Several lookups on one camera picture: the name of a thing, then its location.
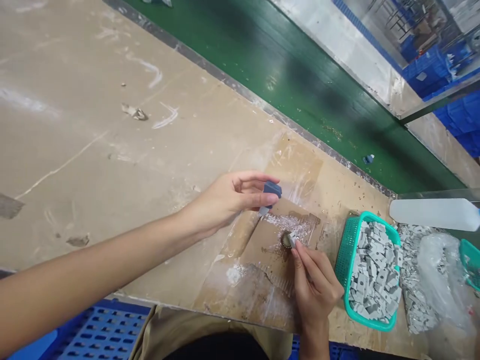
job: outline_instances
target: green plastic basket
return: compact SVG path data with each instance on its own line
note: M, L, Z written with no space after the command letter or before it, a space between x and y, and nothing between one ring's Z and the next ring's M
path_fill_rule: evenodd
M357 244L360 236L360 224L365 221L367 223L377 222L385 225L385 232L388 238L393 244L401 246L399 233L388 223L386 223L380 217L372 214L369 211L364 211L360 216L349 217L345 224L343 231L343 237L341 238L340 249L338 251L338 257L335 264L335 275L338 281L343 285L345 289L345 295L343 296L343 302L345 303L345 310L348 316L356 322L365 325L366 327L389 332L395 327L397 322L397 312L390 319L389 323L384 323L379 320L367 319L350 307L349 293L350 293L350 280L352 278L352 271L354 269L355 253L357 251Z
M480 250L467 240L462 239L460 242L460 259L468 273L466 282L480 292Z

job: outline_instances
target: white plastic bottle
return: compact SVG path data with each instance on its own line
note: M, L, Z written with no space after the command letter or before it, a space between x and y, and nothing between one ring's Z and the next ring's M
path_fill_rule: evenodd
M390 217L396 222L474 232L480 209L464 198L393 200Z

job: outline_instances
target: cardboard sheet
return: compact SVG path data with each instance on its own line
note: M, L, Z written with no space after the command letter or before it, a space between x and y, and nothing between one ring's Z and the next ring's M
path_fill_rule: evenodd
M295 232L307 247L315 246L322 233L320 219L291 201L280 199L258 222L240 263L261 269L274 286L290 297L295 269L290 249L282 245L285 232Z

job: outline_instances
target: wooden table surface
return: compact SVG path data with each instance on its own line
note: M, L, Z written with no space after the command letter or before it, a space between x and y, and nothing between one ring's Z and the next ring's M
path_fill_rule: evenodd
M101 1L1 5L0 192L24 203L0 218L0 267L22 270L181 209L219 174L258 169L321 220L314 247L335 265L351 210L391 222L390 199L362 176ZM121 103L140 107L137 121ZM294 304L239 257L258 221L228 228L119 293L295 330ZM423 336L353 322L341 303L330 340L420 358Z

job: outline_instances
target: person's leg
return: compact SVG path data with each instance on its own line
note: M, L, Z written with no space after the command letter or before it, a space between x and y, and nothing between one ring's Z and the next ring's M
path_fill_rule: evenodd
M132 359L163 359L199 338L228 331L250 333L272 360L286 360L292 351L292 334L193 311L157 306L145 327L141 346Z

